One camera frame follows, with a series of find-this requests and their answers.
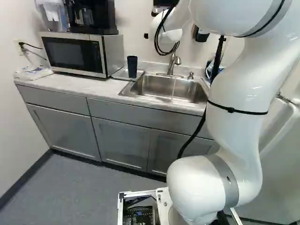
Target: black tumbler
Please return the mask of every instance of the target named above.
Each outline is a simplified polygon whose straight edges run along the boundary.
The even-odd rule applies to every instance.
[[[129,78],[136,78],[137,56],[134,56],[134,55],[127,56],[127,64],[128,64]]]

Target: sink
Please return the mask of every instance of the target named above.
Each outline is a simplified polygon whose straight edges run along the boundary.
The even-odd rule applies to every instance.
[[[187,80],[165,75],[145,74],[130,82],[121,96],[148,99],[173,104],[205,104],[208,88],[203,79]]]

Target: floor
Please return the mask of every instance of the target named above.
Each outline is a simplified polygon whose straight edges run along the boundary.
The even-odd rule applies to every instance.
[[[119,192],[158,187],[166,184],[52,155],[0,211],[0,224],[116,225]]]

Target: stainless steel microwave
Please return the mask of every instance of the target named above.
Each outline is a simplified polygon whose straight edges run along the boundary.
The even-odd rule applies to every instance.
[[[40,32],[53,71],[108,78],[124,66],[123,35]]]

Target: white countertop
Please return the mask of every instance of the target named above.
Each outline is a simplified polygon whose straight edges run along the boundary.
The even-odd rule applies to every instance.
[[[149,100],[145,99],[119,96],[118,94],[128,84],[128,81],[114,80],[110,78],[99,79],[52,74],[35,81],[15,80],[15,84],[87,98],[95,98],[105,101],[137,105],[178,113],[187,113],[192,115],[203,115],[205,109],[205,104],[198,104],[196,107],[182,106],[172,103],[150,102]]]

